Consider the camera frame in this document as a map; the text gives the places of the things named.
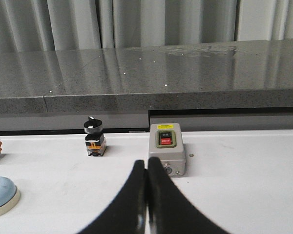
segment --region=white table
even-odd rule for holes
[[[103,157],[87,156],[84,137],[1,137],[0,176],[21,199],[0,216],[0,233],[76,233],[134,161],[147,162],[149,133],[106,134]],[[173,182],[200,211],[233,234],[293,234],[293,130],[185,132],[183,140],[187,172]]]

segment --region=light blue button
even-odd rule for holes
[[[0,176],[0,206],[3,206],[16,193],[16,186],[9,178]]]

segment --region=gray countertop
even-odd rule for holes
[[[0,54],[0,115],[293,107],[293,39]]]

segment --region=gray switch box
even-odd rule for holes
[[[169,176],[185,173],[185,149],[179,123],[152,124],[149,157],[158,157]]]

